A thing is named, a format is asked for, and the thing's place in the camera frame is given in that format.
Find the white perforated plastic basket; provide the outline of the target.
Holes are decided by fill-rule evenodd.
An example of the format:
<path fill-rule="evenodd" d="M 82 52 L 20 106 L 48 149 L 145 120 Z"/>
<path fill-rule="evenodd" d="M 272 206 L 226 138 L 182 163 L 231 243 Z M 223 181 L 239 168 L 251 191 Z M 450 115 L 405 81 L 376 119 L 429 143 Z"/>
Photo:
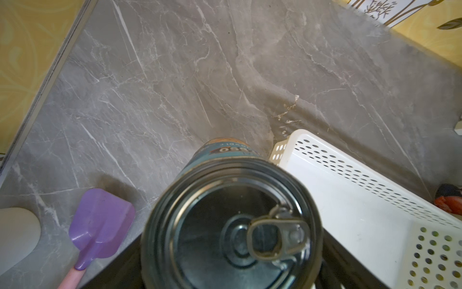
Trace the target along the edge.
<path fill-rule="evenodd" d="M 459 289 L 462 223 L 306 130 L 270 161 L 312 195 L 324 229 L 391 289 Z"/>

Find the blue tin can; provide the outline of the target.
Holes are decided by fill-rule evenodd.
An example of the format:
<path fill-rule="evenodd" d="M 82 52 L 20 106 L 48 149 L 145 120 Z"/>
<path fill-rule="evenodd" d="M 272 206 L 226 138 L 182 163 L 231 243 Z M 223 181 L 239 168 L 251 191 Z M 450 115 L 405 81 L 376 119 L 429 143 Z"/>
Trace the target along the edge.
<path fill-rule="evenodd" d="M 141 238 L 148 289 L 309 289 L 323 228 L 308 189 L 235 138 L 205 143 Z"/>

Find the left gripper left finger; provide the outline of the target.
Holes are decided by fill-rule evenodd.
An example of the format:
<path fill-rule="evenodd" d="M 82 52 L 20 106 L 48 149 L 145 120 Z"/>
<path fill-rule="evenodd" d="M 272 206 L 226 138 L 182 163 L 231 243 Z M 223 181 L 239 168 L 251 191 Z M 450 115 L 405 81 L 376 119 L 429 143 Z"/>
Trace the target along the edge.
<path fill-rule="evenodd" d="M 143 289 L 141 235 L 83 289 Z"/>

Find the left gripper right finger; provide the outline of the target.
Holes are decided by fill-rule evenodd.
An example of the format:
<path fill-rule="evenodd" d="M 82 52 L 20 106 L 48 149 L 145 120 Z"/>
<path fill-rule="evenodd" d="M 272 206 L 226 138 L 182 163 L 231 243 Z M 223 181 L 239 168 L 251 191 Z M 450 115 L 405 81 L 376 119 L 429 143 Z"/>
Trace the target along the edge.
<path fill-rule="evenodd" d="M 324 231 L 321 269 L 314 286 L 316 289 L 388 288 L 328 231 Z"/>

